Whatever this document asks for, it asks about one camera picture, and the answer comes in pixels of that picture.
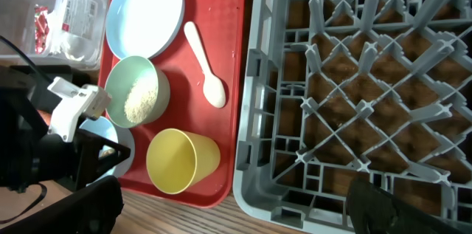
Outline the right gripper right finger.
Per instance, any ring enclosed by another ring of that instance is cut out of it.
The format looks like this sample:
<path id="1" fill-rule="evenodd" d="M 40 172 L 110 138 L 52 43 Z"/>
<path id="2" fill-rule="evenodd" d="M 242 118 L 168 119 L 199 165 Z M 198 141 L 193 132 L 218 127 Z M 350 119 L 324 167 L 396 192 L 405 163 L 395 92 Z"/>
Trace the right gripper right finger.
<path id="1" fill-rule="evenodd" d="M 356 234 L 463 234 L 363 179 L 350 183 L 347 212 Z"/>

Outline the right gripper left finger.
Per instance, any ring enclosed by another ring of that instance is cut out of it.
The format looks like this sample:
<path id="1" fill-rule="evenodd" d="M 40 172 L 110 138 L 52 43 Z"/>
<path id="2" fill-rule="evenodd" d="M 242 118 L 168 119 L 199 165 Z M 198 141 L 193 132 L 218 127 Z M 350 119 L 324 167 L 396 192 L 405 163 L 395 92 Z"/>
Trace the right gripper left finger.
<path id="1" fill-rule="evenodd" d="M 109 234 L 124 207 L 121 185 L 114 176 L 61 199 L 1 230 L 3 234 Z"/>

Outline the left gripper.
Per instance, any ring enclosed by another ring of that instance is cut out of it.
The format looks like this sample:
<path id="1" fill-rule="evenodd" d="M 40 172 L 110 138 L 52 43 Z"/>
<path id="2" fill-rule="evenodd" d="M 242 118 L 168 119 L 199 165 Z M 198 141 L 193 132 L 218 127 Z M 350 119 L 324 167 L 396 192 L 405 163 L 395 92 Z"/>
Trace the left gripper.
<path id="1" fill-rule="evenodd" d="M 111 154 L 101 157 L 104 146 Z M 76 191 L 94 182 L 131 155 L 130 148 L 86 130 L 78 130 L 71 142 L 57 134 L 21 132 L 21 189 L 49 180 L 65 180 Z"/>

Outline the light blue small bowl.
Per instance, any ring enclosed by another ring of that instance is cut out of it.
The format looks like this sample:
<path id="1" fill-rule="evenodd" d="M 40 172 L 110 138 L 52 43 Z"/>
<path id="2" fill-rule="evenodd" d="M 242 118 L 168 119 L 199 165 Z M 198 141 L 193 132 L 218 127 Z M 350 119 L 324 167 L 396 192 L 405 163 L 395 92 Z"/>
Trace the light blue small bowl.
<path id="1" fill-rule="evenodd" d="M 104 137 L 110 141 L 119 143 L 120 145 L 124 145 L 131 150 L 130 156 L 125 161 L 115 165 L 113 168 L 99 177 L 99 179 L 110 175 L 120 178 L 128 172 L 135 156 L 135 142 L 129 129 L 121 128 L 115 125 L 106 117 L 100 117 L 98 120 L 87 119 L 80 125 L 80 129 L 89 131 L 100 137 Z"/>

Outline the white rice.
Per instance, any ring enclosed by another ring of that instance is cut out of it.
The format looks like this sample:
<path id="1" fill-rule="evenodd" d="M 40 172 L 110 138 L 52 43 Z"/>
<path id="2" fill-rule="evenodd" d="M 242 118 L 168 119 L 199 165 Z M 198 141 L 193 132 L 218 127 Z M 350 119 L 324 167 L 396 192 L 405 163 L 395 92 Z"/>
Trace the white rice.
<path id="1" fill-rule="evenodd" d="M 143 72 L 136 78 L 124 104 L 125 117 L 129 122 L 137 125 L 158 118 L 158 85 L 157 74 L 152 70 Z"/>

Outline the green bowl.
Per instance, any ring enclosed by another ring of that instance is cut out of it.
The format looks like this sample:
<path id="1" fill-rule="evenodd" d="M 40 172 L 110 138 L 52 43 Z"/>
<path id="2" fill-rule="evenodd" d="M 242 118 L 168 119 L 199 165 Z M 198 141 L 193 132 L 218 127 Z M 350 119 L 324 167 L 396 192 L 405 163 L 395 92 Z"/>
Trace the green bowl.
<path id="1" fill-rule="evenodd" d="M 114 124 L 122 128 L 133 128 L 155 121 L 151 120 L 136 125 L 129 122 L 124 113 L 125 99 L 131 85 L 140 74 L 150 70 L 156 72 L 159 83 L 156 102 L 157 112 L 159 113 L 157 119 L 163 115 L 170 102 L 170 83 L 167 76 L 147 58 L 131 56 L 122 59 L 114 66 L 105 84 L 105 90 L 111 96 L 111 103 L 108 105 L 106 112 Z"/>

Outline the yellow plastic cup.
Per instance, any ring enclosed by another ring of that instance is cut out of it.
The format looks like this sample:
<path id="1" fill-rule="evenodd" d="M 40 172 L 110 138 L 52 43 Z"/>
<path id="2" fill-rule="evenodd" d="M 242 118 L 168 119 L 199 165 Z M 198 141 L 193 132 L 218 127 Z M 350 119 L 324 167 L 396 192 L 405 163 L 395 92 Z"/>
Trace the yellow plastic cup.
<path id="1" fill-rule="evenodd" d="M 163 193 L 176 195 L 216 171 L 221 161 L 217 143 L 200 134 L 167 128 L 150 142 L 148 176 Z"/>

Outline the red snack wrapper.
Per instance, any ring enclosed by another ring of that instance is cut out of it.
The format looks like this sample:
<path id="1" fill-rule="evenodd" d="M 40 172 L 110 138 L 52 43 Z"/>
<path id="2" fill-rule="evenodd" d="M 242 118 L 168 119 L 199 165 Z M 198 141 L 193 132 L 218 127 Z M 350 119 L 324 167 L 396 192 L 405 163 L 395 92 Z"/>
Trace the red snack wrapper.
<path id="1" fill-rule="evenodd" d="M 47 22 L 48 7 L 35 6 L 35 53 L 41 54 L 46 49 L 46 39 L 49 34 Z"/>

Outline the light blue plate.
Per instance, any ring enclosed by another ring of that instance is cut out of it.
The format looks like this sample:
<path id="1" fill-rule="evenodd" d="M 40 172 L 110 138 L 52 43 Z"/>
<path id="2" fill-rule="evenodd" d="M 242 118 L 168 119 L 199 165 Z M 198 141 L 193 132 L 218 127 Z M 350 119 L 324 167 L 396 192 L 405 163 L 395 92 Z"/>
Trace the light blue plate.
<path id="1" fill-rule="evenodd" d="M 172 43 L 184 17 L 185 0 L 111 0 L 105 36 L 119 59 L 153 58 Z"/>

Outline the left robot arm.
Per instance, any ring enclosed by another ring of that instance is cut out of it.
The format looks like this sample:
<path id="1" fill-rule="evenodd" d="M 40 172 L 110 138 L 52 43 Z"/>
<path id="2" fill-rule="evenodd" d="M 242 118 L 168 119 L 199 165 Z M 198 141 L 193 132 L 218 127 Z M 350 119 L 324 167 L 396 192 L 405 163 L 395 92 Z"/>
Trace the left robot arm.
<path id="1" fill-rule="evenodd" d="M 111 98 L 104 89 L 56 77 L 47 88 L 60 102 L 46 123 L 28 98 L 34 87 L 31 79 L 1 83 L 1 186 L 21 193 L 56 180 L 76 191 L 130 157 L 130 148 L 77 126 L 105 111 Z"/>

